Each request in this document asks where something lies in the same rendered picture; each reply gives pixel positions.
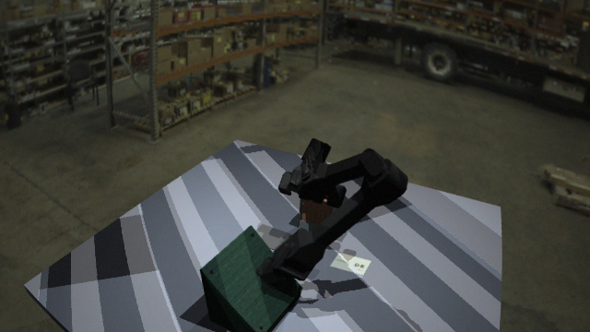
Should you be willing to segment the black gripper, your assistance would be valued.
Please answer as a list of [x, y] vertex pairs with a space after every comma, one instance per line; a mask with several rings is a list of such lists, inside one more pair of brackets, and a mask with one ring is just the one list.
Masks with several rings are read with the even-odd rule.
[[[289, 181], [290, 181], [291, 172], [284, 172], [278, 186], [278, 190], [281, 194], [291, 196], [291, 191], [287, 189]], [[333, 192], [325, 195], [319, 196], [314, 191], [302, 192], [300, 191], [299, 198], [304, 200], [312, 200], [313, 203], [322, 204], [324, 200], [327, 200], [327, 205], [334, 208], [339, 208], [342, 206], [345, 194], [347, 190], [345, 186], [336, 185]], [[327, 197], [326, 197], [327, 196]]]

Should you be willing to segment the brown box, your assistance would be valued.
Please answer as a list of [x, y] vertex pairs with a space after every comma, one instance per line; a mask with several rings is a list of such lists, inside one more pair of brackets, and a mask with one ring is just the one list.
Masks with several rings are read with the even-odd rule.
[[323, 203], [323, 212], [321, 214], [321, 223], [332, 214], [332, 207], [328, 206], [327, 200]]
[[312, 208], [313, 201], [307, 201], [303, 199], [302, 220], [312, 223]]
[[317, 204], [313, 202], [312, 208], [312, 223], [319, 225], [321, 223], [321, 214], [323, 212], [323, 203]]

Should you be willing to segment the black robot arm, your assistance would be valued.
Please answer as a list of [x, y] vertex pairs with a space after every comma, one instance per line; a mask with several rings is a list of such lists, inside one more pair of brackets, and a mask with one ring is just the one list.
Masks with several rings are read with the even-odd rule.
[[271, 290], [284, 279], [306, 280], [330, 243], [374, 208], [396, 201], [407, 190], [405, 173], [374, 149], [367, 148], [353, 157], [327, 164], [331, 148], [312, 138], [301, 165], [291, 173], [287, 189], [297, 194], [312, 190], [325, 196], [336, 185], [364, 176], [361, 188], [312, 231], [299, 228], [255, 270]]

